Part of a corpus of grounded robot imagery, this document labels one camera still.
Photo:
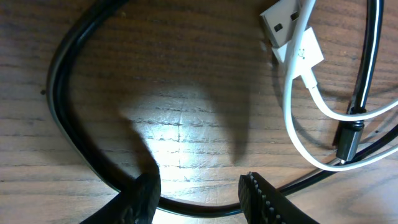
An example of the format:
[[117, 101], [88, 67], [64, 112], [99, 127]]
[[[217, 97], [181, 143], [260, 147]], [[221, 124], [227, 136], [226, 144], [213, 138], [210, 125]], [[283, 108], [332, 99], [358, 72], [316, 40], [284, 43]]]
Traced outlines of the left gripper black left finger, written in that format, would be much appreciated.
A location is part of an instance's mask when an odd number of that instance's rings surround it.
[[82, 224], [151, 224], [160, 193], [160, 176], [142, 174]]

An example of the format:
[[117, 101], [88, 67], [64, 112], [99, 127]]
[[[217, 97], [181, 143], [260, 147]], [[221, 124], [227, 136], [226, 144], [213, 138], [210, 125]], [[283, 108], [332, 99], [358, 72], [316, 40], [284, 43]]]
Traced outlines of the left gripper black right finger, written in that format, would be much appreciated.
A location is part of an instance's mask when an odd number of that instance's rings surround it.
[[240, 176], [238, 198], [249, 224], [317, 224], [257, 172]]

